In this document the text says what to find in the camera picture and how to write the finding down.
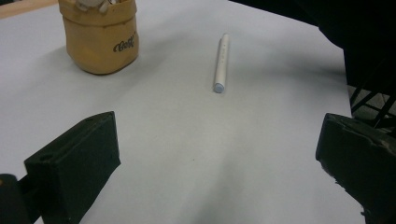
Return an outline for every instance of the black cloth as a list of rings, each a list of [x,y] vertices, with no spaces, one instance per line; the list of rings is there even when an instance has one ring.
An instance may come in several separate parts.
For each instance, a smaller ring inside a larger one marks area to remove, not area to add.
[[[231,1],[316,25],[334,45],[344,50],[349,85],[358,86],[366,81],[382,64],[365,89],[389,92],[389,88],[382,86],[383,80],[389,82],[396,76],[396,13],[389,0]]]

